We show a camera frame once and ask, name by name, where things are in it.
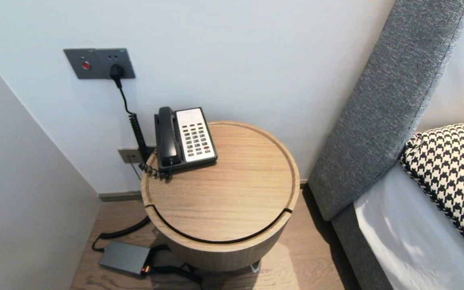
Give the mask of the round wooden bedside table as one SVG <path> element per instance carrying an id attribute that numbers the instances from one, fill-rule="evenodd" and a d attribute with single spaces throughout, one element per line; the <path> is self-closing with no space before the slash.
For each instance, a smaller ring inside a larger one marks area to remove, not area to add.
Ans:
<path id="1" fill-rule="evenodd" d="M 198 242 L 231 243 L 257 235 L 283 209 L 294 210 L 298 167 L 272 134 L 239 122 L 210 122 L 218 159 L 174 172 L 171 180 L 143 173 L 144 207 L 177 233 Z"/>

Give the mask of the black telephone base white keypad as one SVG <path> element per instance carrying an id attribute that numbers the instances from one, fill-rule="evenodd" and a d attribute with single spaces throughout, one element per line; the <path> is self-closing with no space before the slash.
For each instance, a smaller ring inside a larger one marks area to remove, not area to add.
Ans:
<path id="1" fill-rule="evenodd" d="M 157 114 L 154 116 L 157 152 Z M 157 166 L 161 172 L 197 168 L 214 164 L 218 159 L 213 138 L 201 107 L 173 111 L 177 140 L 182 153 L 182 161 L 171 167 L 164 167 L 157 152 Z"/>

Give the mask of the black telephone handset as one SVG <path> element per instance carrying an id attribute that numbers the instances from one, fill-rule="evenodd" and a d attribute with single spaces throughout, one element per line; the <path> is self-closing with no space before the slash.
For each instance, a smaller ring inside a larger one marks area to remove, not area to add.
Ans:
<path id="1" fill-rule="evenodd" d="M 182 161 L 182 153 L 174 126 L 174 114 L 170 107 L 162 107 L 157 114 L 157 152 L 161 165 L 171 167 Z"/>

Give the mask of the black power plug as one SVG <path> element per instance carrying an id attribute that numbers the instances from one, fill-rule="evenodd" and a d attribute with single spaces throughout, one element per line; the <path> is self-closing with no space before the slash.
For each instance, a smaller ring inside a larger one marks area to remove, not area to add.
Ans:
<path id="1" fill-rule="evenodd" d="M 116 87 L 120 90 L 123 88 L 121 79 L 123 78 L 124 73 L 124 68 L 119 64 L 113 64 L 109 69 L 110 78 L 114 81 Z"/>

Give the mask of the grey fabric headboard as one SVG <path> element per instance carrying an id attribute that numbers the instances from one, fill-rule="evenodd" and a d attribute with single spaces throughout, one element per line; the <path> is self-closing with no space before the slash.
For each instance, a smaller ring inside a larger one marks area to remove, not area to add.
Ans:
<path id="1" fill-rule="evenodd" d="M 308 185 L 333 220 L 396 163 L 464 29 L 464 0 L 395 0 Z"/>

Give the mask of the grey power adapter box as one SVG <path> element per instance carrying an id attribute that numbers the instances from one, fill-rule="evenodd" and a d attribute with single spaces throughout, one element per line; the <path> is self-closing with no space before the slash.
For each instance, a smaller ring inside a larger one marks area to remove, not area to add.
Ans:
<path id="1" fill-rule="evenodd" d="M 110 242 L 104 249 L 98 265 L 130 275 L 143 275 L 151 249 L 125 242 Z"/>

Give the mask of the grey fabric bed base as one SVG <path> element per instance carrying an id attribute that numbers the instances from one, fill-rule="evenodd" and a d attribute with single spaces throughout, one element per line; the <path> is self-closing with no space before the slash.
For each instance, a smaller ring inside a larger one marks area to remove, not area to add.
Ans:
<path id="1" fill-rule="evenodd" d="M 331 223 L 361 290 L 394 290 L 360 229 L 354 204 Z"/>

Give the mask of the white bed sheet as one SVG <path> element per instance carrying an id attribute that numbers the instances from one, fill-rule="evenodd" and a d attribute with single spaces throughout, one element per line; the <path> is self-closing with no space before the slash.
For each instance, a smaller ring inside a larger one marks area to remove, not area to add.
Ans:
<path id="1" fill-rule="evenodd" d="M 354 211 L 394 290 L 464 290 L 464 238 L 400 163 Z"/>

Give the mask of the black white houndstooth pillow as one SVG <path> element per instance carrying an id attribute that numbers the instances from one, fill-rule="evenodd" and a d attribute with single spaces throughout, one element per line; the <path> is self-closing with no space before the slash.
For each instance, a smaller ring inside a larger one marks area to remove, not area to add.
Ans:
<path id="1" fill-rule="evenodd" d="M 414 134 L 399 161 L 464 238 L 464 123 Z"/>

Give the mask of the beige low wall plate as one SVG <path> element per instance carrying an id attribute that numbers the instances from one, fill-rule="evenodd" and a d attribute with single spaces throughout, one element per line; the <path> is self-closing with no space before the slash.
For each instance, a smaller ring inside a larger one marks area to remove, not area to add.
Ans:
<path id="1" fill-rule="evenodd" d="M 140 164 L 144 163 L 144 159 L 140 154 L 138 147 L 120 147 L 118 154 L 121 156 L 124 163 Z"/>

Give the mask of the dark grey wall socket panel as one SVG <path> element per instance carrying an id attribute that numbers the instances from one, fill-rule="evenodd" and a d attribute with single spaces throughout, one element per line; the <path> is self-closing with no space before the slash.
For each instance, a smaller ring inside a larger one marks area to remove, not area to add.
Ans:
<path id="1" fill-rule="evenodd" d="M 111 79 L 110 68 L 120 65 L 123 79 L 135 79 L 126 48 L 65 48 L 63 50 L 78 79 Z"/>

